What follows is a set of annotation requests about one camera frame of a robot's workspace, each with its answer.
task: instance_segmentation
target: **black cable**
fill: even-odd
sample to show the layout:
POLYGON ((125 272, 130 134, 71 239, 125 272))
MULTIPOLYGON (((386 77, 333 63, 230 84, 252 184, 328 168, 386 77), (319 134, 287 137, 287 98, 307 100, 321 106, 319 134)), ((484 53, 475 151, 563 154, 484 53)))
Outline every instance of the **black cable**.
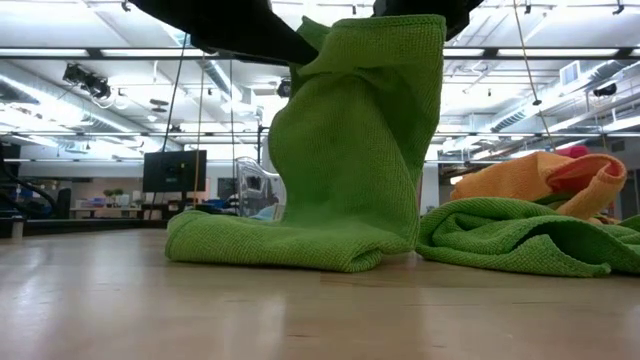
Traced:
POLYGON ((51 216, 51 214, 56 214, 58 212, 58 205, 56 204, 56 201, 53 199, 53 197, 51 197, 51 195, 47 194, 45 191, 42 191, 42 189, 38 189, 37 187, 18 179, 15 175, 11 173, 11 171, 9 171, 9 168, 4 162, 4 146, 2 146, 2 144, 0 144, 0 172, 4 173, 5 176, 9 178, 9 180, 19 184, 25 189, 31 190, 39 194, 40 196, 42 196, 51 205, 51 210, 48 212, 43 212, 43 211, 37 211, 34 209, 29 209, 13 201, 9 197, 9 195, 5 194, 2 191, 0 191, 0 201, 8 203, 9 205, 11 205, 13 208, 20 211, 21 213, 32 215, 32 216, 49 217, 51 216))
MULTIPOLYGON (((169 118, 167 119, 167 129, 164 133, 164 142, 162 143, 162 150, 160 151, 163 154, 167 148, 167 140, 169 139, 169 130, 171 129, 171 117, 173 116, 173 104, 175 103, 176 93, 178 91, 178 83, 180 81, 180 72, 182 71, 182 62, 184 60, 184 49, 187 47, 187 38, 188 38, 187 33, 184 33, 184 40, 182 41, 182 52, 180 53, 180 61, 178 62, 178 74, 176 74, 176 83, 173 86, 173 94, 171 95, 171 105, 169 105, 169 118)), ((160 157, 160 167, 162 167, 162 160, 163 160, 163 157, 160 157)), ((148 220, 151 220, 151 215, 153 215, 153 206, 155 205, 155 202, 156 202, 156 195, 157 193, 154 192, 153 199, 151 199, 151 206, 149 207, 148 220)))

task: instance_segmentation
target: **towel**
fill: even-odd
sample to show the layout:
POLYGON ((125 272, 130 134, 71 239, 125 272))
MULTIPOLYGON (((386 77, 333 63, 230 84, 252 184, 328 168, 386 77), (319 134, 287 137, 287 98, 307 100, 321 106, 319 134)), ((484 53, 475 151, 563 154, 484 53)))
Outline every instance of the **towel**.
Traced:
POLYGON ((423 218, 416 251, 427 260, 529 274, 640 274, 640 218, 593 225, 523 200, 456 200, 423 218))
POLYGON ((287 188, 280 222, 190 211, 168 225, 175 261, 355 272, 415 248, 416 185, 439 118, 441 16, 304 19, 319 49, 292 67, 292 98, 269 132, 287 188))
POLYGON ((570 194, 557 213, 586 220, 615 199, 626 176, 624 164, 608 155, 572 159, 536 152, 465 176, 456 184, 451 199, 495 196, 535 201, 552 194, 570 194))

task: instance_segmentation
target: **orange cloth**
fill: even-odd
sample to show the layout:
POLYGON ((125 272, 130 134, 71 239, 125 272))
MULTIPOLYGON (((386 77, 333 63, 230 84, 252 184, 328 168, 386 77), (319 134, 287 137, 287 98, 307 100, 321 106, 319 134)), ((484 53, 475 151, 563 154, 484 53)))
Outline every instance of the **orange cloth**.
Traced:
POLYGON ((624 164, 608 155, 572 159, 536 152, 466 175, 451 199, 493 196, 535 201, 551 194, 571 194, 556 211, 587 220, 615 199, 626 178, 624 164))

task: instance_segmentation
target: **screen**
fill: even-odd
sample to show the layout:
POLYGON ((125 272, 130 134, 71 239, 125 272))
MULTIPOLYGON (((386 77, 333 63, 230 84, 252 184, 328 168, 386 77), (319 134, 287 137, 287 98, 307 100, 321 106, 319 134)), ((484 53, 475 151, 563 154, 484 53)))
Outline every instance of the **screen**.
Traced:
POLYGON ((144 154, 143 192, 183 192, 195 188, 198 169, 198 190, 206 187, 207 151, 170 151, 144 154))

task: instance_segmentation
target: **rope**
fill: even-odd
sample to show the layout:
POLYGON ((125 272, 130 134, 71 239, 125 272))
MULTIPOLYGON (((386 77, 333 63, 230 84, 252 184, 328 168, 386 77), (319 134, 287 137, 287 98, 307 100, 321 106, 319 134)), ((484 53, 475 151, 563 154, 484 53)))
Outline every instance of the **rope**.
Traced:
MULTIPOLYGON (((205 53, 202 52, 202 61, 205 60, 205 53)), ((196 181, 193 188, 193 207, 196 207, 197 198, 196 192, 198 191, 198 178, 200 175, 200 129, 202 126, 202 99, 204 97, 204 67, 200 73, 200 104, 198 105, 198 139, 196 140, 196 181)))
MULTIPOLYGON (((531 75, 531 67, 529 66, 529 59, 527 58, 527 47, 524 44, 524 36, 522 36, 522 25, 520 24, 520 16, 518 15, 518 2, 513 0, 513 12, 516 14, 516 23, 518 24, 518 35, 520 36, 520 45, 522 45, 522 55, 524 57, 524 64, 527 67, 527 75, 529 77, 529 85, 531 85, 531 91, 533 92, 533 98, 535 99, 534 105, 540 106, 542 101, 538 99, 538 91, 536 90, 536 86, 533 84, 533 76, 531 75)), ((542 124, 544 125, 544 129, 547 132, 547 140, 549 141, 549 145, 553 148, 553 151, 556 151, 556 145, 551 140, 551 132, 549 131, 549 126, 547 125, 547 121, 542 115, 542 110, 538 108, 538 116, 542 120, 542 124)))

